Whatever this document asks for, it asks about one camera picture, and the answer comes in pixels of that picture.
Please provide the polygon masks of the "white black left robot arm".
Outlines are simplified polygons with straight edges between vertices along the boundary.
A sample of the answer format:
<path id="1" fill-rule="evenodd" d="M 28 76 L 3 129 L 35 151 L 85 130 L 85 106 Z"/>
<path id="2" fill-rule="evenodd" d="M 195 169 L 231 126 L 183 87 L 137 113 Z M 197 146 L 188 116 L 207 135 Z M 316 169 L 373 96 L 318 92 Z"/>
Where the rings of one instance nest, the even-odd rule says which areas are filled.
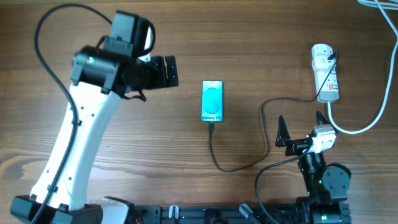
<path id="1" fill-rule="evenodd" d="M 155 27 L 117 11 L 111 31 L 72 60 L 68 106 L 45 169 L 10 213 L 22 223 L 138 223 L 134 204 L 115 197 L 87 199 L 88 180 L 103 134 L 122 100 L 145 101 L 144 90 L 178 85 L 174 56 L 153 56 Z"/>

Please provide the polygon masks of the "blue Galaxy smartphone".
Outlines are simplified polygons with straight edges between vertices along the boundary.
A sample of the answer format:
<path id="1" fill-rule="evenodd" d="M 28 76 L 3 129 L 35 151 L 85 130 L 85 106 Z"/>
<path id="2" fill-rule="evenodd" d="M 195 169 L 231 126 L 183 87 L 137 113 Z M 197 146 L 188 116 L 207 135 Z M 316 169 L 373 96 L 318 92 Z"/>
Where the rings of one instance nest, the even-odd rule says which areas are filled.
<path id="1" fill-rule="evenodd" d="M 201 85 L 201 120 L 203 122 L 223 121 L 223 82 L 204 80 Z"/>

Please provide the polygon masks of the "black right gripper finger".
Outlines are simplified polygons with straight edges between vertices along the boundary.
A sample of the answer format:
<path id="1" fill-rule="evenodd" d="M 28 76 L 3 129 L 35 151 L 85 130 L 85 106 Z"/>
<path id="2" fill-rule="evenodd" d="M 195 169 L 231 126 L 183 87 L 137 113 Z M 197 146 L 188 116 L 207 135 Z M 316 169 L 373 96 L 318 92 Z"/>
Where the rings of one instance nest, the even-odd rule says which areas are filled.
<path id="1" fill-rule="evenodd" d="M 338 134 L 337 129 L 329 123 L 320 111 L 316 112 L 316 119 L 315 134 Z"/>
<path id="2" fill-rule="evenodd" d="M 279 116 L 278 120 L 278 131 L 277 137 L 275 140 L 276 147 L 284 147 L 290 144 L 290 134 L 288 132 L 284 117 L 282 115 Z"/>

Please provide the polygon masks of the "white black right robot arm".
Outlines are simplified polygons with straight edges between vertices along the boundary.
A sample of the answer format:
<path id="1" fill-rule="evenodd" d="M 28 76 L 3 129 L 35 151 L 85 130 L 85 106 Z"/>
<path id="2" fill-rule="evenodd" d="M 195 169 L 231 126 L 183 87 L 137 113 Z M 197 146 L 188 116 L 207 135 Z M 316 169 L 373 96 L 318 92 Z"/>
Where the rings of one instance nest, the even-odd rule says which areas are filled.
<path id="1" fill-rule="evenodd" d="M 266 223 L 351 223 L 348 199 L 351 171 L 339 163 L 327 164 L 323 152 L 335 145 L 338 132 L 321 112 L 316 112 L 317 125 L 305 138 L 290 138 L 283 116 L 279 116 L 276 147 L 285 147 L 288 160 L 271 164 L 259 171 L 254 182 L 256 198 L 266 216 Z M 294 204 L 273 205 L 262 203 L 258 182 L 267 170 L 298 162 L 307 190 L 306 197 L 298 197 Z"/>

